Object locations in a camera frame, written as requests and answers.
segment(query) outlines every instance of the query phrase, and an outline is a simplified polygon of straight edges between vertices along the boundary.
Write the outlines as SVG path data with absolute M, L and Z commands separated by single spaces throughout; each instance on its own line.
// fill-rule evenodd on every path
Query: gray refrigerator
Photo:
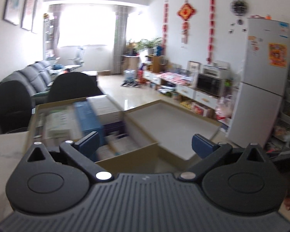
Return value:
M 227 138 L 266 144 L 280 109 L 290 62 L 289 24 L 248 18 L 248 43 Z

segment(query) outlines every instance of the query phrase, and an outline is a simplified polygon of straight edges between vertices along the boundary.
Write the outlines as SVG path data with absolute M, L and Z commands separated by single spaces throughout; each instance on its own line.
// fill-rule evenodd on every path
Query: chair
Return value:
M 103 95 L 93 80 L 81 72 L 68 72 L 58 76 L 50 88 L 47 102 Z
M 32 101 L 26 87 L 12 80 L 0 84 L 0 129 L 2 133 L 27 131 Z
M 74 65 L 67 65 L 65 66 L 65 68 L 70 69 L 70 71 L 73 71 L 75 69 L 83 67 L 84 66 L 84 61 L 83 61 L 84 53 L 85 53 L 85 48 L 79 46 L 76 52 L 76 57 L 73 59 L 68 59 L 68 60 L 72 60 L 74 62 Z

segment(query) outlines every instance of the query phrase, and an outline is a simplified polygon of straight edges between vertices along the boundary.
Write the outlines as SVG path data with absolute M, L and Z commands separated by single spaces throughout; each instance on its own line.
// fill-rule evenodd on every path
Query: small black wall decoration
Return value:
M 233 0 L 231 3 L 231 11 L 236 16 L 244 16 L 248 11 L 248 5 L 245 0 Z M 243 20 L 239 19 L 237 23 L 242 25 Z

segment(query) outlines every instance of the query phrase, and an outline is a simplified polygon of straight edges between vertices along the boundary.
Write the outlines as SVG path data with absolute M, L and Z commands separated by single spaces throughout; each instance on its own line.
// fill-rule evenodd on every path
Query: triangular cutout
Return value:
M 256 162 L 264 162 L 264 159 L 261 157 L 258 149 L 256 149 L 256 148 L 251 149 L 251 151 L 247 157 L 247 160 L 256 161 Z
M 39 160 L 45 160 L 45 157 L 40 148 L 35 148 L 31 153 L 28 162 L 34 162 Z

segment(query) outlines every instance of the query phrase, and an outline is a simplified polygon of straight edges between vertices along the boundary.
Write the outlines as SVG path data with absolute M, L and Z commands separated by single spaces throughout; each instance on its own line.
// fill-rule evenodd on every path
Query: silver bolt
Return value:
M 106 181 L 112 177 L 112 174 L 110 172 L 102 171 L 96 173 L 96 178 L 102 181 Z
M 193 172 L 183 172 L 180 177 L 185 180 L 192 180 L 196 177 L 196 175 Z

